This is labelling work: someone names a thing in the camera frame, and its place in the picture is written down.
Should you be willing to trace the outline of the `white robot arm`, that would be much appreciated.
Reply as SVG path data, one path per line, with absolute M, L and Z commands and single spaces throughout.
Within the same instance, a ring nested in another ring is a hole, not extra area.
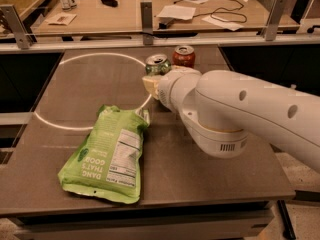
M 243 153 L 253 133 L 320 172 L 320 97 L 233 71 L 177 67 L 145 76 L 146 90 L 179 115 L 210 156 Z

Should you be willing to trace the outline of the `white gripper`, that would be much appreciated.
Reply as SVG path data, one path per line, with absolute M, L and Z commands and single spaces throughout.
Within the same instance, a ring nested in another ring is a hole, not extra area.
M 195 88 L 202 74 L 190 67 L 172 65 L 164 76 L 142 78 L 146 91 L 172 112 L 179 111 L 185 97 Z

